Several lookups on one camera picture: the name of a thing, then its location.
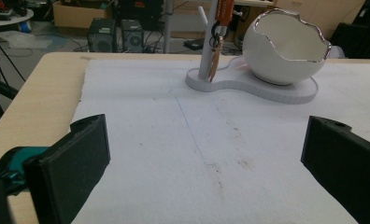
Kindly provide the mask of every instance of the stain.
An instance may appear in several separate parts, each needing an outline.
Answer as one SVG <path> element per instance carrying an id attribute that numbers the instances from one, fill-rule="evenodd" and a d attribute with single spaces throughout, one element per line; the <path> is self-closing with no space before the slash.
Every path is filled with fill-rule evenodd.
<path id="1" fill-rule="evenodd" d="M 241 165 L 241 167 L 243 167 L 244 169 L 251 169 L 251 164 L 249 161 L 241 160 L 237 161 L 237 164 Z"/>

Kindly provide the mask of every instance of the wooden table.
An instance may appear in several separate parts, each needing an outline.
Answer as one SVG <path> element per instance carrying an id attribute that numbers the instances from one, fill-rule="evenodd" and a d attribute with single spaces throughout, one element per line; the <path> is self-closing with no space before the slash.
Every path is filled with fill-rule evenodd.
<path id="1" fill-rule="evenodd" d="M 222 56 L 229 61 L 233 57 Z M 68 133 L 91 59 L 200 61 L 199 55 L 51 53 L 45 55 L 0 120 L 0 158 L 18 146 L 51 146 Z M 370 63 L 329 60 L 328 63 Z M 18 223 L 37 223 L 29 193 L 9 197 Z"/>

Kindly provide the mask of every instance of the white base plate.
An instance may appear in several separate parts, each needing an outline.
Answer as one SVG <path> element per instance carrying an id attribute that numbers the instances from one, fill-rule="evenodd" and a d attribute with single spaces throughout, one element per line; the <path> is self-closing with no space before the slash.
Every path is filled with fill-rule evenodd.
<path id="1" fill-rule="evenodd" d="M 185 82 L 197 91 L 218 91 L 234 89 L 247 91 L 266 100 L 301 105 L 314 99 L 319 87 L 313 78 L 292 83 L 288 86 L 279 86 L 264 82 L 254 76 L 242 56 L 232 59 L 228 65 L 217 70 L 212 82 L 199 77 L 199 69 L 188 71 Z"/>

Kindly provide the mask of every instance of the keychain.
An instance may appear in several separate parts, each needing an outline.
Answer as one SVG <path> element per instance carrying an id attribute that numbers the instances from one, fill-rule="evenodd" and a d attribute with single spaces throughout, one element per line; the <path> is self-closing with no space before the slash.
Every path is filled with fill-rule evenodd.
<path id="1" fill-rule="evenodd" d="M 214 43 L 211 46 L 214 52 L 212 56 L 212 64 L 208 73 L 209 81 L 212 82 L 215 74 L 217 73 L 218 63 L 220 60 L 220 54 L 223 45 L 223 39 L 229 34 L 228 25 L 232 20 L 232 14 L 234 13 L 235 0 L 220 0 L 217 4 L 217 12 L 215 14 L 216 22 L 211 29 L 211 40 L 214 39 Z M 226 27 L 225 34 L 221 35 L 221 32 L 217 32 L 218 27 Z"/>
<path id="2" fill-rule="evenodd" d="M 217 42 L 215 45 L 214 45 L 214 54 L 212 56 L 212 64 L 211 64 L 211 69 L 208 73 L 208 77 L 210 78 L 210 82 L 212 82 L 212 79 L 214 78 L 215 74 L 217 73 L 217 68 L 218 68 L 218 62 L 220 60 L 220 54 L 221 54 L 221 51 L 222 51 L 222 44 L 223 44 L 223 37 L 222 36 L 218 36 L 216 37 L 216 41 L 214 42 Z"/>

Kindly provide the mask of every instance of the white pole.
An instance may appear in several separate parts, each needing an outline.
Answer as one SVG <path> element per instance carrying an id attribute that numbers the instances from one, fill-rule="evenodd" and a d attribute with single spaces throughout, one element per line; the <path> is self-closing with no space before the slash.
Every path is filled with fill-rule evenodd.
<path id="1" fill-rule="evenodd" d="M 170 37 L 171 37 L 171 18 L 173 16 L 174 0 L 167 0 L 165 2 L 165 25 L 164 25 L 164 45 L 163 53 L 170 51 Z"/>
<path id="2" fill-rule="evenodd" d="M 200 18 L 202 19 L 202 22 L 205 25 L 205 29 L 206 29 L 208 20 L 207 20 L 207 16 L 206 16 L 205 10 L 203 9 L 202 6 L 197 7 L 197 9 L 199 9 Z"/>

